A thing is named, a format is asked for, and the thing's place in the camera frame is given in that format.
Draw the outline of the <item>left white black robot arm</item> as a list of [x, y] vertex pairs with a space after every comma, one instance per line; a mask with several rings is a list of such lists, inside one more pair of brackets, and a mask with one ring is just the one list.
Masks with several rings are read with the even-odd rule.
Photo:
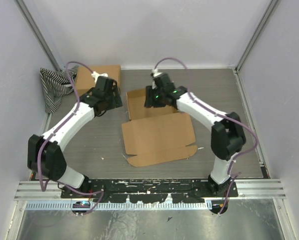
[[27, 145], [27, 167], [36, 172], [40, 187], [45, 191], [49, 181], [64, 185], [83, 199], [93, 195], [90, 179], [68, 166], [63, 151], [78, 131], [94, 118], [122, 107], [116, 80], [106, 73], [92, 73], [94, 87], [76, 97], [68, 114], [42, 135], [32, 135]]

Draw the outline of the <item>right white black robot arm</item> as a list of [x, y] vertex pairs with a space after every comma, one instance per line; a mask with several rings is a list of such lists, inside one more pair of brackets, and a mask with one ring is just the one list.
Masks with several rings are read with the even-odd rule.
[[145, 87], [144, 107], [173, 107], [189, 114], [210, 130], [210, 147], [215, 160], [207, 186], [214, 197], [223, 196], [230, 184], [230, 166], [246, 143], [239, 115], [219, 111], [200, 100], [186, 87], [176, 87], [165, 72], [153, 69], [151, 77], [152, 84]]

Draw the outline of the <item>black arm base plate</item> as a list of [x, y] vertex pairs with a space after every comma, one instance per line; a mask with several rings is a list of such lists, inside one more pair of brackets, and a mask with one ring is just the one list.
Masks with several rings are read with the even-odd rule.
[[205, 198], [237, 197], [236, 184], [228, 180], [216, 187], [206, 179], [91, 179], [87, 193], [103, 191], [101, 203], [138, 202], [163, 203], [168, 197], [172, 203], [203, 203]]

